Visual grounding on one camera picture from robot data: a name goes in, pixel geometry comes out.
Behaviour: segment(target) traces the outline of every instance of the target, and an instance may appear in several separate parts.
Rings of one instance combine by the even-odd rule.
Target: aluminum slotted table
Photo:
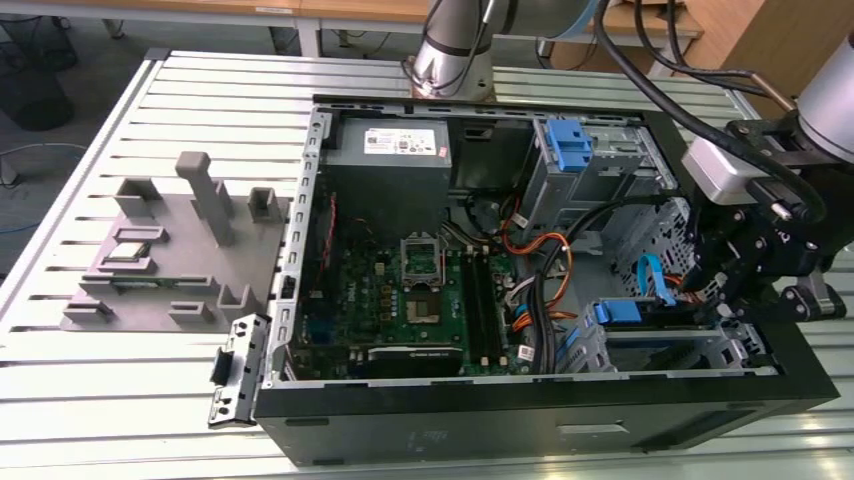
[[[715,126],[752,115],[716,87],[657,84]],[[609,74],[496,68],[494,89],[504,103],[652,108]],[[200,150],[230,193],[269,186],[289,197],[312,95],[408,92],[392,62],[196,52],[144,61],[0,290],[0,477],[297,474],[260,428],[206,429],[208,375],[224,335],[67,333],[57,329],[61,310],[118,212],[110,196],[122,178],[150,176],[161,192],[189,193],[174,160]],[[845,250],[828,274],[851,311],[852,267]],[[421,475],[433,469],[432,478],[844,478],[854,472],[854,321],[801,330],[841,398],[688,451],[309,471],[329,478],[405,478],[406,468]]]

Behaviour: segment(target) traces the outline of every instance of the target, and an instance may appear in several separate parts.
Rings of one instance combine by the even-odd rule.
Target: metal case frame
[[[548,118],[553,107],[452,104],[400,99],[316,98],[332,109],[394,115]],[[571,113],[627,115],[645,127],[685,194],[695,184],[679,159],[684,143],[657,112],[572,109]],[[293,334],[301,255],[320,144],[329,112],[313,113],[302,176],[286,234],[274,316],[254,398],[253,416],[297,466],[473,457],[541,456],[625,450],[680,449],[775,414],[795,413],[837,393],[799,328],[773,319],[755,324],[779,375],[668,378],[632,376],[600,381],[592,374],[520,377],[509,383],[394,381],[346,388],[278,388]]]

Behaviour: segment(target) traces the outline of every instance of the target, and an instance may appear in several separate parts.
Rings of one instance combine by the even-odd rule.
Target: power supply label
[[[436,135],[429,129],[370,128],[364,132],[369,155],[437,155]]]

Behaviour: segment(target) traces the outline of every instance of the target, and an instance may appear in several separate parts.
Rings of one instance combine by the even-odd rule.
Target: white label sticker
[[[516,354],[519,360],[524,360],[527,362],[533,361],[533,349],[527,345],[519,345],[519,353]]]
[[[515,223],[516,225],[519,225],[519,228],[524,228],[528,226],[528,219],[524,218],[521,215],[519,215],[517,213],[512,214],[512,217],[509,217],[512,219],[512,223]]]
[[[254,11],[257,13],[280,13],[282,15],[293,15],[293,10],[289,8],[254,7]]]
[[[436,155],[432,130],[370,128],[364,132],[364,153],[368,155]]]

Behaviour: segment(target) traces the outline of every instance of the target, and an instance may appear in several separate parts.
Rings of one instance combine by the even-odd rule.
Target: blue drive bay latch
[[[581,172],[592,158],[592,138],[577,120],[547,120],[548,143],[561,172]]]

